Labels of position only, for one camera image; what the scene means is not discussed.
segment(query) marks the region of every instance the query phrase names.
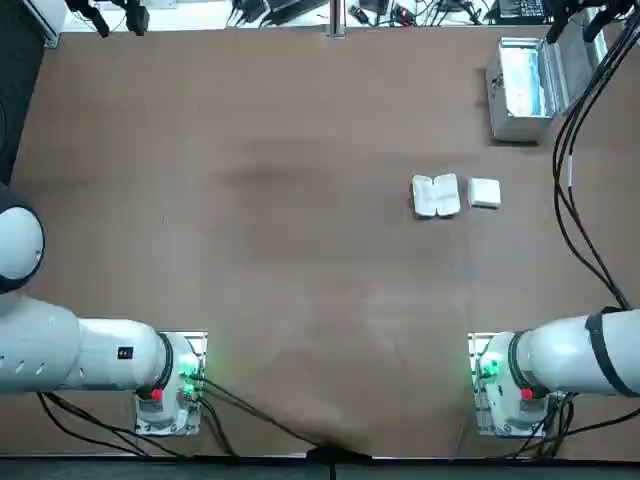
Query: white box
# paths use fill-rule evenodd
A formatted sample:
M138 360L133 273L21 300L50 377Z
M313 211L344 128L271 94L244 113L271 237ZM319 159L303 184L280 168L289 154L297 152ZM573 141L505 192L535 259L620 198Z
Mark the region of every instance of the white box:
M500 208L500 182L492 178L469 179L469 204L472 207Z
M420 218L448 217L460 211L458 178L454 173L435 178L414 175L411 193L414 212Z

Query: robotic arm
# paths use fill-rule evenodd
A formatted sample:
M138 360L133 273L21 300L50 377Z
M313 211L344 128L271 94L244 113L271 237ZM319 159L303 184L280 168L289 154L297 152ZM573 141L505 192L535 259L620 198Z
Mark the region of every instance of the robotic arm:
M133 390L141 433L196 433L199 410L185 392L202 371L189 341L132 320L77 318L13 293L43 251L36 214L0 186L0 392Z
M640 310L605 309L525 332L502 332L480 357L497 435L527 436L557 392L640 396Z

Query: red button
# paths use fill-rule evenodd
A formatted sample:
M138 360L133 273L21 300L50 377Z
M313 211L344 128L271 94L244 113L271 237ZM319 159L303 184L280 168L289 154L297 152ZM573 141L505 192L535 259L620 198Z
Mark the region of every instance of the red button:
M520 396L523 400L531 400L533 398L533 390L530 388L523 388L520 390Z

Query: metal case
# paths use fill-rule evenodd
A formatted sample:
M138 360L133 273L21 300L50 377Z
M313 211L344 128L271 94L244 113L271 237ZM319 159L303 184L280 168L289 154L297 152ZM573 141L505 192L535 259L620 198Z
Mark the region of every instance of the metal case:
M596 9L576 14L558 41L503 37L486 69L491 132L496 140L539 142L556 115L584 92L607 52L600 32L582 38Z

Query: table surface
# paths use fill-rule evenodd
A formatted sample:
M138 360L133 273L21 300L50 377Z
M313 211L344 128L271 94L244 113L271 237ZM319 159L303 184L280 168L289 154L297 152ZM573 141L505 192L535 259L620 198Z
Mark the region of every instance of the table surface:
M553 132L539 146L490 139L483 68L514 33L544 29L66 35L45 55L13 183L47 233L28 292L79 316L208 330L207 375L300 431L375 455L452 455L472 408L467 332L612 302L555 225ZM632 301L639 74L634 51L574 155L586 228ZM500 180L500 210L414 221L410 177L449 172ZM71 398L133 422L130 394ZM576 425L632 405L581 398ZM3 452L96 451L32 396L0 407ZM307 447L220 415L242 454ZM585 434L563 455L639 460L638 431ZM206 432L170 444L216 451ZM459 455L513 447L470 425Z

